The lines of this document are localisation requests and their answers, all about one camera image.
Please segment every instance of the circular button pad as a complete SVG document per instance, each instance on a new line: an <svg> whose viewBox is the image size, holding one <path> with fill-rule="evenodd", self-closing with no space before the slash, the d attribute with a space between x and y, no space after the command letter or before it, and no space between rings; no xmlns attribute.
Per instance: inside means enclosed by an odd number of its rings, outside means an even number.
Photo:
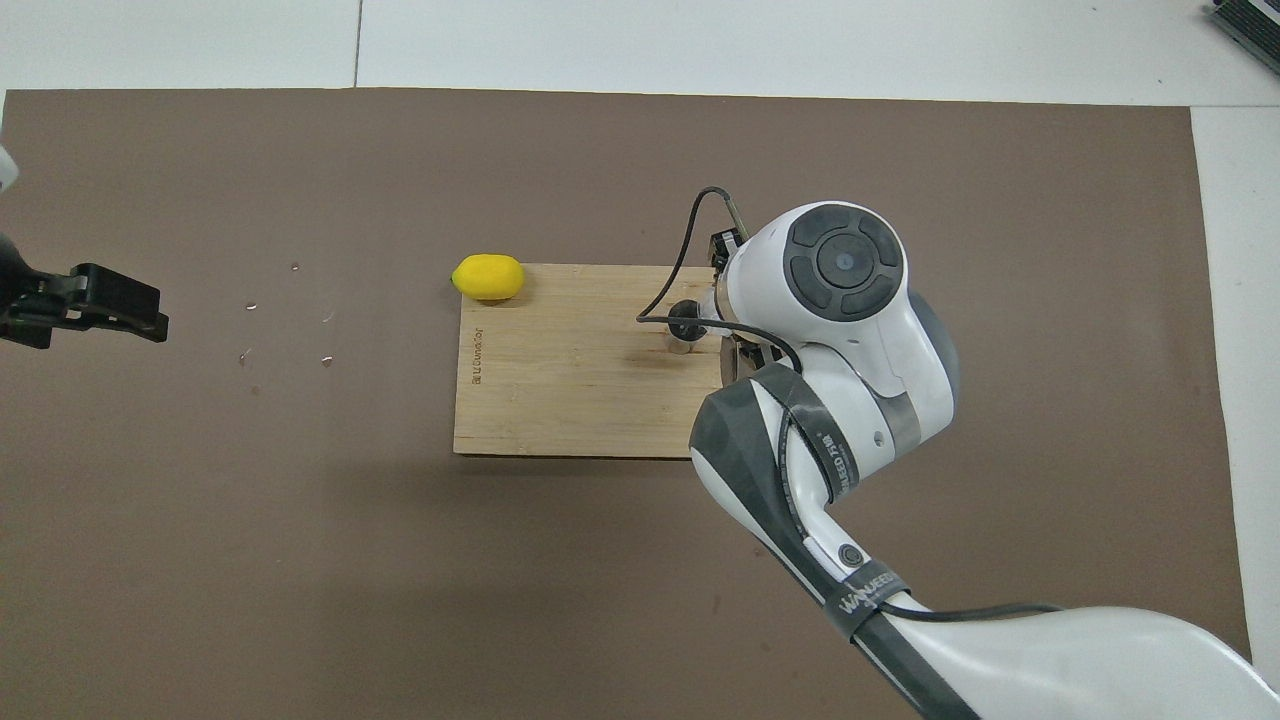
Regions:
<svg viewBox="0 0 1280 720"><path fill-rule="evenodd" d="M902 284L902 246L870 213L819 205L791 223L783 266L801 305L849 323L879 313L892 300Z"/></svg>

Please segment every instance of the cutting board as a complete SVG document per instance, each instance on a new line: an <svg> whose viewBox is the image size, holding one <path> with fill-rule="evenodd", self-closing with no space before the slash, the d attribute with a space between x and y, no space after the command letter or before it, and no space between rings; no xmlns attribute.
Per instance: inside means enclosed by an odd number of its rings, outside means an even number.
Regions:
<svg viewBox="0 0 1280 720"><path fill-rule="evenodd" d="M689 457L694 416L721 387L719 341L681 355L666 324L635 322L669 273L526 264L516 297L463 297L453 451ZM710 283L710 268L682 269L655 313Z"/></svg>

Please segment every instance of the velcro strap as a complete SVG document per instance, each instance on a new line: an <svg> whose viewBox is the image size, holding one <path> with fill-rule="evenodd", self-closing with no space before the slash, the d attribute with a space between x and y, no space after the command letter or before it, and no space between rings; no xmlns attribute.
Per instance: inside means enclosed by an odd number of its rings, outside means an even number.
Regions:
<svg viewBox="0 0 1280 720"><path fill-rule="evenodd" d="M886 600L905 591L910 588L897 573L888 569L888 565L879 560L868 560L827 597L822 603L822 611L846 639L852 641L858 628L861 628Z"/></svg>
<svg viewBox="0 0 1280 720"><path fill-rule="evenodd" d="M804 382L800 373L786 365L771 363L751 375L751 380L759 383L782 405L783 411L791 415L800 437L822 469L822 477L827 482L828 501L836 502L856 488L861 478L858 475L858 461L854 460L849 441L832 418L831 410L827 410L818 393Z"/></svg>

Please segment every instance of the round gray button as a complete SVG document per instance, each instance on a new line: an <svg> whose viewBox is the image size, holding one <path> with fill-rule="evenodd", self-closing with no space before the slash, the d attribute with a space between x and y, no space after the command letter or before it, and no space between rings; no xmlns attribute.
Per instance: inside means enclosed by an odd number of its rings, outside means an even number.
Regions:
<svg viewBox="0 0 1280 720"><path fill-rule="evenodd" d="M876 246L861 234L835 234L818 247L818 273L836 287L858 287L874 269Z"/></svg>

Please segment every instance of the yellow object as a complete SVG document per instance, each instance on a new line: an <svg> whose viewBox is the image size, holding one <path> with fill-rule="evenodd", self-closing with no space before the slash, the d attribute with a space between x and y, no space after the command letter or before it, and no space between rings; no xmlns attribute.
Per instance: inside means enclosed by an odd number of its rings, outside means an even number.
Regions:
<svg viewBox="0 0 1280 720"><path fill-rule="evenodd" d="M470 255L453 270L453 287L472 300L507 300L525 284L525 269L511 255Z"/></svg>

